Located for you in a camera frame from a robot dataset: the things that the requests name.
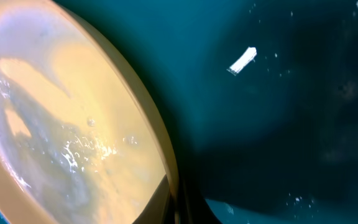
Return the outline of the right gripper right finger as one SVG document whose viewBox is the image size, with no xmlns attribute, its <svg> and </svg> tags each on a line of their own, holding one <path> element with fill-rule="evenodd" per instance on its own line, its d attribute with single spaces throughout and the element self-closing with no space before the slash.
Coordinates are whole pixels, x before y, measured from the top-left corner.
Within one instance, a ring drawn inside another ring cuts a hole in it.
<svg viewBox="0 0 358 224">
<path fill-rule="evenodd" d="M 180 224 L 221 224 L 194 183 L 182 180 L 178 202 Z"/>
</svg>

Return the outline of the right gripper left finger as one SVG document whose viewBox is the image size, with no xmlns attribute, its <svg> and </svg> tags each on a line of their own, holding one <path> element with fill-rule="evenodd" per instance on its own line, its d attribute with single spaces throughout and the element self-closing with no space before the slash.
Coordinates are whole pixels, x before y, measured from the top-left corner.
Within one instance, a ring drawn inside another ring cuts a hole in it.
<svg viewBox="0 0 358 224">
<path fill-rule="evenodd" d="M 164 176 L 148 204 L 133 224 L 174 224 L 175 208 L 167 177 Z"/>
</svg>

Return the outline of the yellow plate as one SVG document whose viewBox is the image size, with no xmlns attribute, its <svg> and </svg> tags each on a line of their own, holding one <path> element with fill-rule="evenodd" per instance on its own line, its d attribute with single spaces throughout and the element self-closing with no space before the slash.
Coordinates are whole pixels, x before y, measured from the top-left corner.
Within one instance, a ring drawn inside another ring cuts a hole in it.
<svg viewBox="0 0 358 224">
<path fill-rule="evenodd" d="M 0 1 L 0 214 L 133 223 L 178 169 L 146 87 L 102 33 L 53 1 Z"/>
</svg>

